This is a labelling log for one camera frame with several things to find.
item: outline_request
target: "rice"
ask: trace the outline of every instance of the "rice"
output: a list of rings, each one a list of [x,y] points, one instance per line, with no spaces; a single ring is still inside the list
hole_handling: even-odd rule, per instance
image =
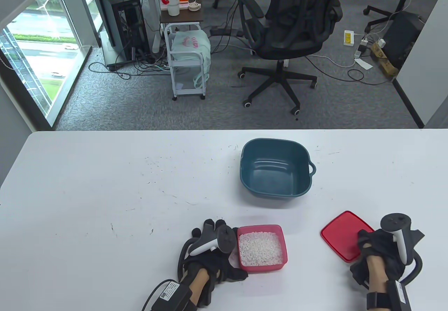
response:
[[[283,263],[280,241],[275,233],[254,232],[242,234],[238,243],[241,263],[245,267]]]

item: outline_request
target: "pink plastic container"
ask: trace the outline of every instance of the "pink plastic container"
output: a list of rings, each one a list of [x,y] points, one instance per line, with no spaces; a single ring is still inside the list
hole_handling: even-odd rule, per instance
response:
[[[283,263],[273,264],[273,265],[261,265],[256,267],[246,267],[241,262],[240,256],[240,235],[255,233],[255,232],[268,232],[275,233],[280,241],[280,247],[283,255]],[[283,268],[285,263],[288,261],[288,254],[286,253],[285,236],[283,236],[283,231],[279,225],[256,225],[256,226],[244,226],[238,228],[238,257],[240,260],[241,269],[247,271],[248,273],[266,273],[267,271],[275,271]]]

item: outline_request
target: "plastic bag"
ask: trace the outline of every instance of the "plastic bag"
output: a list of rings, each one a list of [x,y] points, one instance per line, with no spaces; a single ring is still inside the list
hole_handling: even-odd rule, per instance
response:
[[[204,60],[204,76],[207,81],[210,75],[210,41],[203,30],[178,31],[174,36],[171,51],[196,51],[200,52]],[[173,54],[175,60],[197,60],[195,54]],[[202,88],[203,82],[199,73],[193,80],[196,89]]]

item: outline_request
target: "glass window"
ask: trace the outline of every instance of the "glass window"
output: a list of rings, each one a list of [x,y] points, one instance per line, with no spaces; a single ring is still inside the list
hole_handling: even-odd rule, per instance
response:
[[[101,20],[101,16],[99,15],[96,2],[95,0],[85,0],[85,1],[87,2],[89,13],[92,16],[93,24],[95,25],[96,31],[98,31],[103,21]]]
[[[47,116],[80,53],[60,0],[36,0],[6,28],[0,47]]]

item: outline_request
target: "white car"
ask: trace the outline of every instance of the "white car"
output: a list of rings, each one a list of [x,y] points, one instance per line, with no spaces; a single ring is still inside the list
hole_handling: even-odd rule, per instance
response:
[[[51,76],[52,77],[58,77],[58,78],[65,78],[65,76],[62,73],[59,73],[59,72],[52,72]]]
[[[79,47],[76,44],[64,44],[64,49],[66,49],[66,50],[77,50],[77,49],[79,49]]]

